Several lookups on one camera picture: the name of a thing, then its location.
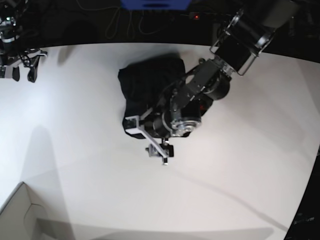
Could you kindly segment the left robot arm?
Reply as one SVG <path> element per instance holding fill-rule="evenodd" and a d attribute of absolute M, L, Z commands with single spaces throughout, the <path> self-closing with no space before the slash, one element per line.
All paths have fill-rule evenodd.
<path fill-rule="evenodd" d="M 197 66 L 166 86 L 140 117 L 139 128 L 149 142 L 148 155 L 167 165 L 174 155 L 169 139 L 188 137 L 201 125 L 212 103 L 229 93 L 232 75 L 243 76 L 248 71 L 300 6 L 296 0 L 254 0 L 240 8 L 210 47 L 212 58 L 200 59 Z"/>

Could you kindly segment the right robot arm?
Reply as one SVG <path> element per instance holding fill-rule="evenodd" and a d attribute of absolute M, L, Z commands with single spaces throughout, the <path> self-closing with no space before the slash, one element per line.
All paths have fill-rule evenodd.
<path fill-rule="evenodd" d="M 35 83 L 41 57 L 48 52 L 39 47 L 28 47 L 26 39 L 33 30 L 24 26 L 29 0 L 0 2 L 0 78 L 20 80 L 20 66 L 28 68 L 27 80 Z"/>

